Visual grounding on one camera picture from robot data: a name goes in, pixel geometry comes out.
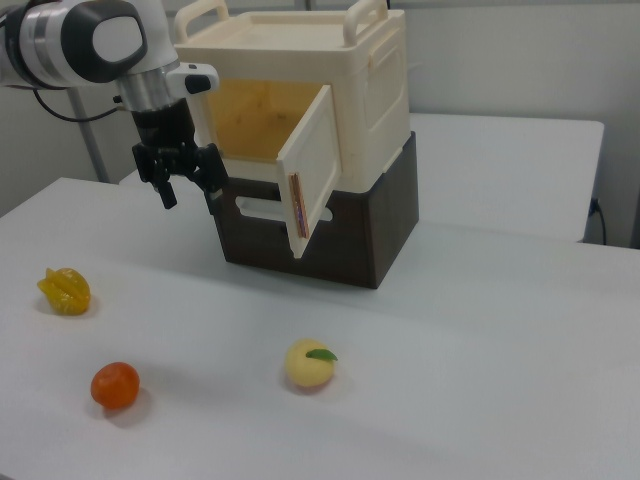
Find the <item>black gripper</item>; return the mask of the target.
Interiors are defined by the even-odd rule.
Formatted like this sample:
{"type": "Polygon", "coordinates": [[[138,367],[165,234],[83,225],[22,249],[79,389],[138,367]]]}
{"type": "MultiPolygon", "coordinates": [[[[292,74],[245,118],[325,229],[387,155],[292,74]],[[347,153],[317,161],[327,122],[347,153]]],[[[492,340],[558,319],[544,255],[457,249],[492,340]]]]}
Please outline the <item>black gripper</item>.
{"type": "Polygon", "coordinates": [[[211,215],[219,210],[218,198],[229,177],[217,146],[197,146],[188,103],[181,99],[165,108],[131,113],[140,141],[132,147],[143,183],[150,183],[165,209],[177,205],[170,177],[179,149],[180,175],[202,192],[211,215]]]}

